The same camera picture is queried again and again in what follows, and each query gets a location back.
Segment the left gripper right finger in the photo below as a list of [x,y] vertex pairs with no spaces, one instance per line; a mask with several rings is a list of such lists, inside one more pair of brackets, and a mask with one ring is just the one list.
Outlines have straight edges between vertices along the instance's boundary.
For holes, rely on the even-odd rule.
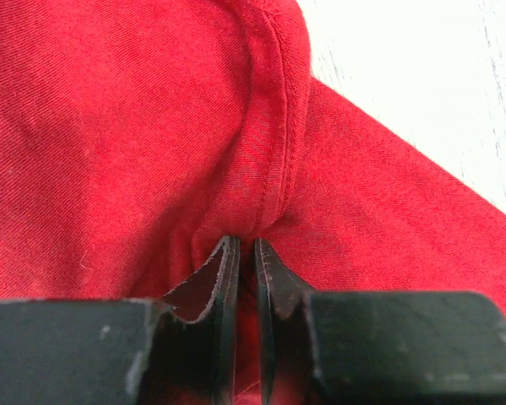
[[506,404],[506,318],[472,292],[314,289],[255,243],[265,404]]

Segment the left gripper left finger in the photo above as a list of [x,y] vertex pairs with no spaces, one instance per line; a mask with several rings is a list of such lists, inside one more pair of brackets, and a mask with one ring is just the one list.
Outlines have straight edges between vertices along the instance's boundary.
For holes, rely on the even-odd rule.
[[0,404],[230,404],[240,243],[160,299],[0,300]]

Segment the red t-shirt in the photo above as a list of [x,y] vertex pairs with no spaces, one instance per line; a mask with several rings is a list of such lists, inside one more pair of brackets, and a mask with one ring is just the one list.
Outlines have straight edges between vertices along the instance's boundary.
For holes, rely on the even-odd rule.
[[312,77],[296,2],[0,1],[0,300],[160,299],[225,236],[230,404],[265,404],[259,239],[314,289],[506,318],[506,215]]

